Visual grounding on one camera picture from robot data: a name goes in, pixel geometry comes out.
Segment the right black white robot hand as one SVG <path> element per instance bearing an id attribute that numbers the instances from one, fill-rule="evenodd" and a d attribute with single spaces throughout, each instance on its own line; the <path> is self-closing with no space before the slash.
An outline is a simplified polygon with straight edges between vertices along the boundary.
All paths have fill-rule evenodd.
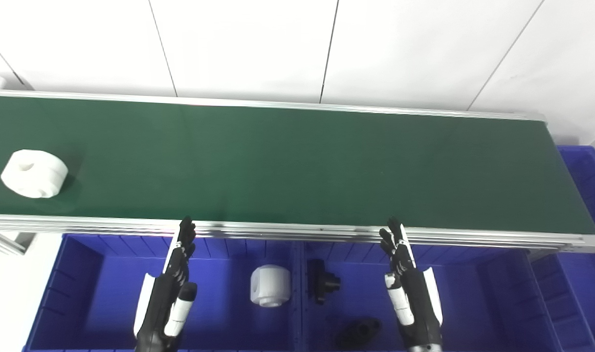
<path id="1" fill-rule="evenodd" d="M 441 352 L 442 309 L 432 268 L 417 268 L 402 223 L 391 217 L 380 229 L 380 247 L 389 258 L 385 287 L 393 304 L 397 326 L 408 352 Z"/>

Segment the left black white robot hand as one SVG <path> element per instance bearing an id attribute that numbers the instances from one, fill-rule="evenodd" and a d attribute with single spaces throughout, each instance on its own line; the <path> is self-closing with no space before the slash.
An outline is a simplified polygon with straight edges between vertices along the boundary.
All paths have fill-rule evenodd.
<path id="1" fill-rule="evenodd" d="M 156 278 L 146 274 L 143 279 L 132 328 L 135 352 L 176 352 L 180 347 L 198 291 L 189 270 L 196 249 L 195 227 L 185 216 L 172 237 L 162 273 Z"/>

